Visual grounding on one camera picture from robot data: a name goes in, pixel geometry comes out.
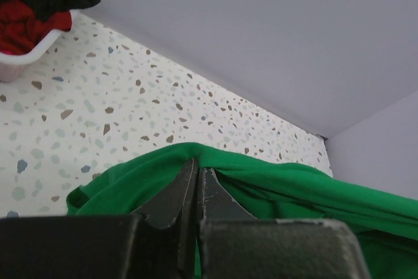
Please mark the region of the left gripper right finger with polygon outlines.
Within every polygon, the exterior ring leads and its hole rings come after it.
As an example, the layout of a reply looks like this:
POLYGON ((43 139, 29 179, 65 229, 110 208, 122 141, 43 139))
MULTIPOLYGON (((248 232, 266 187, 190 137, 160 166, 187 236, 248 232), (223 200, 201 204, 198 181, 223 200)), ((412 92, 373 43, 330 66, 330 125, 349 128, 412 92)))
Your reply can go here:
POLYGON ((257 219, 200 172, 203 278, 368 278, 359 242, 338 220, 257 219))

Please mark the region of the green t shirt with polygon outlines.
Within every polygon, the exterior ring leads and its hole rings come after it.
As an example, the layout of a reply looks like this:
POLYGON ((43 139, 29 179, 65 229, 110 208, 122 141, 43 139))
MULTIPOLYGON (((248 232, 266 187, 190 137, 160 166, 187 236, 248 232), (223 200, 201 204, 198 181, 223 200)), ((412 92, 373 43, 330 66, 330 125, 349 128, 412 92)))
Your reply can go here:
POLYGON ((219 173, 257 218, 335 219, 357 236, 372 278, 417 277, 417 201, 335 180, 300 163, 269 163, 195 142, 167 146, 109 168, 66 199, 70 215, 127 214, 174 180, 184 163, 219 173))

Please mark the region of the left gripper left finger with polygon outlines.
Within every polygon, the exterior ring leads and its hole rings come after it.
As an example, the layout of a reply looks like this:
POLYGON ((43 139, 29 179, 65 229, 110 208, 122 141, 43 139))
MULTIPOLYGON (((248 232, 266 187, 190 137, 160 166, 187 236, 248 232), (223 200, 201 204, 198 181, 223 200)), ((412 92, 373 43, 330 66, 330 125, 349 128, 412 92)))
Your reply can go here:
POLYGON ((2 278, 192 278, 198 162, 122 216, 1 220, 2 278))

